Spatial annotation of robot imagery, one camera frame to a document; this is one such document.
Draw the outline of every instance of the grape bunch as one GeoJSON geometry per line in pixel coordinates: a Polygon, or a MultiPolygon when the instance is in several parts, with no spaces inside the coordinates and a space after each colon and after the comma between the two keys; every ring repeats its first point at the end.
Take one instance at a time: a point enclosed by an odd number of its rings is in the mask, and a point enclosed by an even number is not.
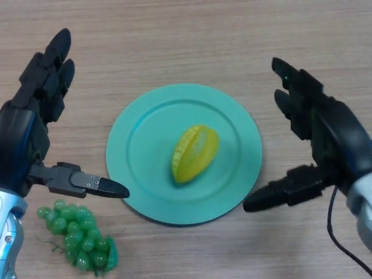
{"type": "Polygon", "coordinates": [[[53,235],[63,236],[67,261],[82,271],[94,271],[99,275],[117,266],[118,255],[112,237],[102,237],[96,218],[85,206],[67,205],[62,199],[54,203],[53,209],[41,207],[37,215],[45,220],[53,235]]]}

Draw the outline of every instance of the wood grain surface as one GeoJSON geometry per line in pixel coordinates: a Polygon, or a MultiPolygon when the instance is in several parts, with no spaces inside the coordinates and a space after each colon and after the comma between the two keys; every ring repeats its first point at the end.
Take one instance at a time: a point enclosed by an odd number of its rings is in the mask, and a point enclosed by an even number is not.
{"type": "MultiPolygon", "coordinates": [[[[65,111],[49,126],[47,165],[72,162],[107,177],[106,140],[118,114],[147,90],[200,83],[236,98],[257,122],[264,152],[260,187],[311,162],[309,143],[291,133],[274,103],[281,83],[271,71],[272,57],[310,71],[372,131],[371,25],[370,0],[1,0],[0,101],[15,94],[32,55],[67,27],[76,75],[65,111]]],[[[91,208],[103,231],[115,237],[120,264],[107,279],[367,278],[328,237],[330,193],[263,213],[247,214],[239,206],[193,228],[150,223],[120,201],[66,200],[91,208]]],[[[21,279],[94,277],[35,239],[53,239],[35,211],[57,198],[42,186],[26,198],[16,266],[21,279]]],[[[341,195],[334,229],[372,265],[341,195]]]]}

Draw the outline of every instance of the screw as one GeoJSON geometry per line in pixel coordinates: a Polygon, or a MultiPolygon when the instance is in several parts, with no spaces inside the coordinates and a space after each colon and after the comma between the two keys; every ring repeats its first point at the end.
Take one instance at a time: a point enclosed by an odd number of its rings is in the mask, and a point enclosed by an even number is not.
{"type": "Polygon", "coordinates": [[[10,236],[10,235],[7,235],[6,237],[5,237],[5,242],[6,243],[11,243],[13,241],[13,238],[10,236]]]}

